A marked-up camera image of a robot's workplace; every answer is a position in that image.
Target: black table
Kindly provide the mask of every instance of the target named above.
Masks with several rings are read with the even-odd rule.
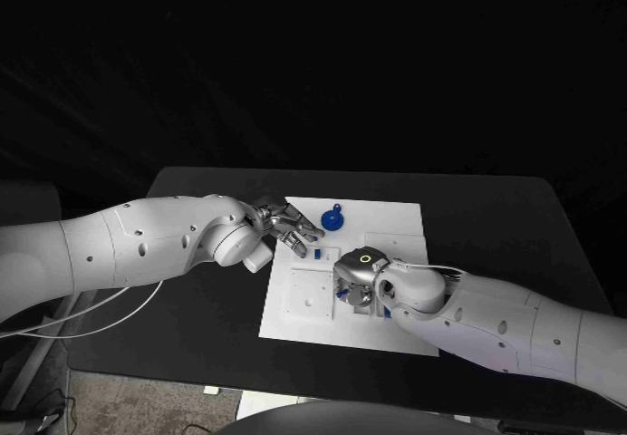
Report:
[[[148,196],[210,193],[248,203],[264,195],[419,203],[434,264],[462,267],[565,304],[611,313],[542,179],[167,168]],[[196,266],[164,283],[125,323],[73,340],[70,368],[571,428],[627,428],[627,412],[594,393],[563,382],[491,372],[445,352],[432,358],[258,338],[269,276],[269,266],[255,275],[243,265]],[[153,288],[132,289],[95,310],[83,331],[119,319]],[[102,299],[112,291],[99,293]]]

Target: white board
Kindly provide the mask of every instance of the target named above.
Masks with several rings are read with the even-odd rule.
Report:
[[[403,261],[426,263],[421,206],[350,199],[285,198],[320,228],[320,217],[341,206],[343,227],[327,231],[298,258],[277,243],[271,282],[258,336],[388,352],[439,356],[438,348],[408,335],[383,316],[379,301],[351,307],[333,294],[333,264],[343,254],[367,245]],[[321,249],[320,260],[314,250]]]

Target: robotic hand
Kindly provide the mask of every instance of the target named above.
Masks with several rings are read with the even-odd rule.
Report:
[[[271,261],[271,235],[300,257],[324,236],[287,204],[253,207],[230,197],[137,199],[85,217],[0,227],[0,323],[27,307],[72,293],[157,283],[202,262]]]
[[[447,266],[409,265],[366,246],[334,265],[350,305],[379,298],[398,327],[497,372],[552,378],[627,405],[627,320]]]

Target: blue part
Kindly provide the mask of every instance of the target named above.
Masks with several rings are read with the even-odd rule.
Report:
[[[333,209],[327,211],[321,217],[323,228],[327,231],[337,231],[343,225],[343,215],[340,213],[340,204],[333,206]]]

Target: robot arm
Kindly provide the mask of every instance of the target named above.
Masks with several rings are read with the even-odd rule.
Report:
[[[272,259],[271,234],[304,256],[323,237],[290,204],[256,208],[230,197],[145,198],[85,217],[0,227],[0,323],[72,293],[157,283],[202,262],[243,262],[255,273]]]
[[[341,300],[377,297],[398,327],[497,372],[569,382],[627,405],[627,320],[442,266],[408,265],[370,247],[334,265]]]

